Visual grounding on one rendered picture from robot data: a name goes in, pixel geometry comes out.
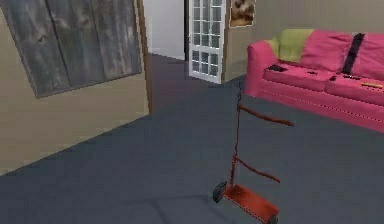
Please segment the white glazed room door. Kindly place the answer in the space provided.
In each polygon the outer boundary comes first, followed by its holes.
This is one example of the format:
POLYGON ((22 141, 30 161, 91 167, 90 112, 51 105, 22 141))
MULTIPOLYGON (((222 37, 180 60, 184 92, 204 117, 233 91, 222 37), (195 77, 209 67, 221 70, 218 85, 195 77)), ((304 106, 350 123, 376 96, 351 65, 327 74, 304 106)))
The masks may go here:
POLYGON ((225 0, 189 0, 189 75, 220 84, 225 0))

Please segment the red hand truck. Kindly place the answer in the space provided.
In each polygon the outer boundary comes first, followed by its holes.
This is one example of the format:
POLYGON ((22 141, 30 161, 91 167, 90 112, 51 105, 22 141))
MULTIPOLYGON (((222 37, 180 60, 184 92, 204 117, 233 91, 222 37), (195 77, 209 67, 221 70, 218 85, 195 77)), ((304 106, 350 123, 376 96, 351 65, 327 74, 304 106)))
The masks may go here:
POLYGON ((269 178, 277 183, 280 183, 281 180, 273 175, 267 174, 265 172, 261 172, 249 164, 247 164, 244 160, 242 160, 238 156, 238 144, 239 144, 239 130, 240 130, 240 115, 242 111, 247 112, 250 115, 253 115, 259 119, 279 123, 287 126, 294 127, 295 124, 288 120, 278 119, 274 117, 270 117, 261 113, 258 113, 244 105, 241 104, 242 100, 242 88, 239 88, 239 92, 237 94, 237 102, 236 102, 236 111, 237 111, 237 124, 236 124, 236 139, 234 145, 234 152, 232 154, 231 160, 231 171, 230 171, 230 179, 228 181, 221 182, 216 185, 212 192, 212 199, 219 203, 223 198, 226 198, 229 201, 232 201, 243 211, 256 218, 262 224, 278 224, 278 215, 279 209, 276 205, 269 202, 267 199, 262 196, 252 192, 250 189, 242 186, 240 184, 235 184, 235 170, 236 165, 240 163, 249 171, 269 178))

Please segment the pink sofa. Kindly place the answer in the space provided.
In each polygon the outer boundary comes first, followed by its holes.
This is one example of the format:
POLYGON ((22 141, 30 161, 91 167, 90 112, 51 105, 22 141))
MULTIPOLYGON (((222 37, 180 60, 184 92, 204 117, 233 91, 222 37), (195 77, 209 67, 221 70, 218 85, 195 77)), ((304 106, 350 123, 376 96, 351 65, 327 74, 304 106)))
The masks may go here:
POLYGON ((246 94, 384 133, 384 33, 313 29, 298 63, 267 40, 247 53, 246 94))

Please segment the green cloth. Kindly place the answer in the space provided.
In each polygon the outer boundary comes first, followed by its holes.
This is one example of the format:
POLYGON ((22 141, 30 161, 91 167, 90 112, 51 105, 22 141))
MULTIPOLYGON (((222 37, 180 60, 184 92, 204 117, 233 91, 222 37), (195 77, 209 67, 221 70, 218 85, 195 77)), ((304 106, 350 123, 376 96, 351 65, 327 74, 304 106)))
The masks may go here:
POLYGON ((278 60, 298 63, 312 32, 313 29, 284 29, 267 40, 267 43, 278 60))

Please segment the brown framed wall picture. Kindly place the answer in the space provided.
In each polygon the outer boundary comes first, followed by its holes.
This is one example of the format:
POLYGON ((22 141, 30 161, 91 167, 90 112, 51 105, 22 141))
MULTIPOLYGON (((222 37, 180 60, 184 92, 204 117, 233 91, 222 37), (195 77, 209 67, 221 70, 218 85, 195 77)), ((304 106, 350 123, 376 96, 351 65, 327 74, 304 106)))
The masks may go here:
POLYGON ((251 26, 256 0, 231 0, 230 27, 251 26))

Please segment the grey wooden wall picture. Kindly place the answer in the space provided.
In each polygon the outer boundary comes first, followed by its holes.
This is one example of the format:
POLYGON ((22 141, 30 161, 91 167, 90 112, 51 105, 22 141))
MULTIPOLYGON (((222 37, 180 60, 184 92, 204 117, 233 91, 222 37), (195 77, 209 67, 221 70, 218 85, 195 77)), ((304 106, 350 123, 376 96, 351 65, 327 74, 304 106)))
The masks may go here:
POLYGON ((134 0, 0 0, 37 98, 142 72, 134 0))

